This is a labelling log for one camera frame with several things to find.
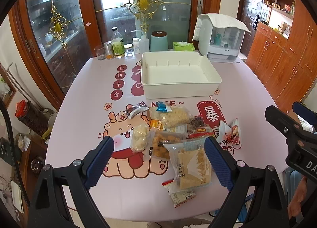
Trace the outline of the small glass jar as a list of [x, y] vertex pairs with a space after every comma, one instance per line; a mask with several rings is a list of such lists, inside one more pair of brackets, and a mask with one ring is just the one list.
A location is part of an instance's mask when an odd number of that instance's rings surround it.
[[131, 43], [125, 44], [124, 50], [125, 50], [125, 57], [133, 57], [134, 56], [133, 44], [131, 44]]

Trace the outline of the orange striped snack packet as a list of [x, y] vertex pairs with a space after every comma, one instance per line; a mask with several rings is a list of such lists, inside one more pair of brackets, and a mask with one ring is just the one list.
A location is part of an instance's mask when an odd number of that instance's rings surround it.
[[151, 120], [150, 122], [150, 128], [155, 128], [155, 129], [158, 129], [158, 130], [161, 130], [163, 131], [164, 130], [164, 126], [162, 124], [162, 122], [160, 120]]

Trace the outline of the white pill bottle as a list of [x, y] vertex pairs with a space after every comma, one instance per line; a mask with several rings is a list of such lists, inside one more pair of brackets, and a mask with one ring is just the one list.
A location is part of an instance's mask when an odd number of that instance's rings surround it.
[[139, 43], [139, 38], [138, 37], [134, 37], [133, 38], [133, 51], [134, 53], [137, 55], [140, 53], [140, 43]]

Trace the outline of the clear drinking glass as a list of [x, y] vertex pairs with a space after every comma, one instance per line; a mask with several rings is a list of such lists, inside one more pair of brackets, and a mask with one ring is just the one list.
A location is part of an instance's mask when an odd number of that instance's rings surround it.
[[98, 60], [106, 59], [106, 53], [103, 45], [98, 45], [94, 48]]

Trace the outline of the large rice cake snack bag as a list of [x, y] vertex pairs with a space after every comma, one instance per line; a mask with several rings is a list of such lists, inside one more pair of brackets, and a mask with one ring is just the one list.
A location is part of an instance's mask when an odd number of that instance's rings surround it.
[[212, 183], [212, 166], [205, 153], [207, 136], [165, 143], [175, 171], [169, 194], [194, 190]]

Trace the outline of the blue candy wrapper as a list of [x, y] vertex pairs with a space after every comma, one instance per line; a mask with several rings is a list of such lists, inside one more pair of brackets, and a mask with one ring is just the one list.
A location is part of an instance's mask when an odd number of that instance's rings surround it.
[[158, 101], [156, 103], [156, 106], [157, 106], [156, 111], [158, 111], [160, 113], [170, 113], [173, 111], [168, 104], [161, 102], [161, 101]]

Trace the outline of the small red white snack packet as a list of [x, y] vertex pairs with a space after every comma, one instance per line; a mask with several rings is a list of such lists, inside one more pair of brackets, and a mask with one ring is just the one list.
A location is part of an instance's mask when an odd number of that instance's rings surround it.
[[170, 195], [174, 208], [178, 208], [196, 197], [196, 194], [192, 190], [172, 193], [172, 183], [173, 179], [163, 182], [162, 186], [167, 190], [168, 194]]

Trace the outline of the crispy rice snack bag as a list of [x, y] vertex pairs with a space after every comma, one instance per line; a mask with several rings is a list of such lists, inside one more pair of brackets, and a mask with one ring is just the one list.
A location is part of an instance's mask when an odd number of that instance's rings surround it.
[[175, 128], [180, 125], [188, 124], [193, 120], [193, 116], [184, 106], [172, 107], [172, 112], [163, 113], [150, 107], [149, 114], [152, 120], [158, 120], [166, 128]]

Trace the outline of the mixed nut snack bag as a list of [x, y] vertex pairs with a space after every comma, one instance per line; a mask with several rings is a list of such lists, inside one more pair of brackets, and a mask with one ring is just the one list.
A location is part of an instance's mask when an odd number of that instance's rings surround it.
[[197, 137], [212, 136], [214, 137], [214, 132], [212, 128], [207, 125], [201, 116], [195, 116], [187, 124], [187, 137], [189, 139], [194, 139]]

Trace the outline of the fried golden snack bag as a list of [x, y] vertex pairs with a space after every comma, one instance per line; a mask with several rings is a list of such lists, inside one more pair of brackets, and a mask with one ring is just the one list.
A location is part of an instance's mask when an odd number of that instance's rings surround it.
[[149, 158], [169, 160], [169, 150], [165, 147], [165, 144], [180, 143], [186, 138], [187, 134], [185, 133], [162, 131], [156, 128], [151, 128], [149, 131], [147, 147], [144, 151], [145, 156]]

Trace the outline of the wooden cabinet with shelves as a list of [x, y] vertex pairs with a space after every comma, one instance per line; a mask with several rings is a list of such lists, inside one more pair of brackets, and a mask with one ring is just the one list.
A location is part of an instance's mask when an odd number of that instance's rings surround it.
[[316, 81], [316, 23], [301, 0], [264, 0], [264, 4], [292, 22], [281, 22], [279, 30], [260, 22], [246, 63], [278, 108], [287, 112]]

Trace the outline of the dark silver snack wrapper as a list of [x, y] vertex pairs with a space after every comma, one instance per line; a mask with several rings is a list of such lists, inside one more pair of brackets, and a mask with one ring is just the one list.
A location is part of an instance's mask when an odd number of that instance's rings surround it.
[[147, 111], [149, 107], [142, 101], [138, 104], [132, 105], [126, 109], [126, 115], [129, 119], [132, 119], [135, 115]]

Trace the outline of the white squeeze bottle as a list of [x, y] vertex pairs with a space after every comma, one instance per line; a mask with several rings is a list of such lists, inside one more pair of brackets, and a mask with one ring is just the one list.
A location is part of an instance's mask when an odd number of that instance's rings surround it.
[[144, 52], [150, 52], [149, 39], [147, 38], [146, 34], [142, 30], [138, 30], [138, 29], [132, 30], [131, 33], [134, 33], [135, 35], [137, 35], [138, 33], [141, 34], [139, 38], [140, 53], [138, 55], [141, 55]]

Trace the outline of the green label glass bottle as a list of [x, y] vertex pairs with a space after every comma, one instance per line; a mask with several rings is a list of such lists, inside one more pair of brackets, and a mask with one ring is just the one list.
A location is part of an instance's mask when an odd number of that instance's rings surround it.
[[113, 52], [115, 54], [116, 58], [121, 58], [124, 56], [125, 49], [124, 49], [124, 44], [123, 44], [123, 37], [118, 32], [118, 27], [112, 27], [112, 47], [113, 47]]

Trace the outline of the white plastic storage bin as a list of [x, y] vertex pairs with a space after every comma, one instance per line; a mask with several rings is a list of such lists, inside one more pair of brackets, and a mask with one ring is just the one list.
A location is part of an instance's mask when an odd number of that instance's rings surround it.
[[222, 82], [206, 56], [193, 51], [145, 52], [141, 84], [147, 99], [213, 95]]

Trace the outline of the white puffed snack bag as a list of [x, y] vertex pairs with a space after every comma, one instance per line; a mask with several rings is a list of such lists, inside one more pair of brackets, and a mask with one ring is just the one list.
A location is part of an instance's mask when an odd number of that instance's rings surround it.
[[133, 130], [130, 148], [133, 152], [142, 152], [148, 144], [149, 126], [142, 123]]

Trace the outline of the green tissue pack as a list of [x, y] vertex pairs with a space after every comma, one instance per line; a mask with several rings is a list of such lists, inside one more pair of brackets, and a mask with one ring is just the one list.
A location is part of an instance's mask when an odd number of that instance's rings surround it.
[[188, 42], [173, 42], [173, 51], [195, 51], [193, 43]]

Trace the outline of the red white bread snack packet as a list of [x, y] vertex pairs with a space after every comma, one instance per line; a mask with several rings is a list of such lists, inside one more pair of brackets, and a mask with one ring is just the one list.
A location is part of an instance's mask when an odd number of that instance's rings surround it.
[[242, 148], [240, 134], [238, 118], [234, 119], [229, 124], [220, 121], [219, 135], [216, 140], [223, 150], [226, 150], [233, 155], [235, 151]]

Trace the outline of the white cloth cover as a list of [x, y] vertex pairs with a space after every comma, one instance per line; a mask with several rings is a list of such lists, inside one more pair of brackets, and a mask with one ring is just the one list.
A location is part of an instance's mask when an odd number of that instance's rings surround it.
[[236, 18], [233, 18], [229, 15], [225, 14], [218, 14], [218, 13], [207, 13], [207, 14], [200, 14], [197, 17], [194, 33], [193, 33], [193, 41], [198, 41], [199, 40], [199, 34], [202, 29], [202, 21], [203, 19], [208, 19], [210, 20], [211, 24], [215, 28], [230, 28], [230, 27], [235, 27], [240, 30], [244, 30], [248, 33], [250, 33], [250, 30], [247, 28], [247, 26], [239, 21]]

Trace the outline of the white countertop appliance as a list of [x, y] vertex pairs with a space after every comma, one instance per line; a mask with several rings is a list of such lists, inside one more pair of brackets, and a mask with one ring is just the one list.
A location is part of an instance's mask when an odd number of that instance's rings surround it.
[[209, 61], [233, 63], [239, 55], [245, 31], [235, 27], [215, 28], [210, 20], [203, 19], [198, 50]]

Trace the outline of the teal ceramic jar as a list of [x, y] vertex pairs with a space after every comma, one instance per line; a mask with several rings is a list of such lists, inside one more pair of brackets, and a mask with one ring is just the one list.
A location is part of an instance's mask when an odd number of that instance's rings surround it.
[[150, 39], [150, 51], [168, 51], [168, 37], [165, 31], [154, 31]]

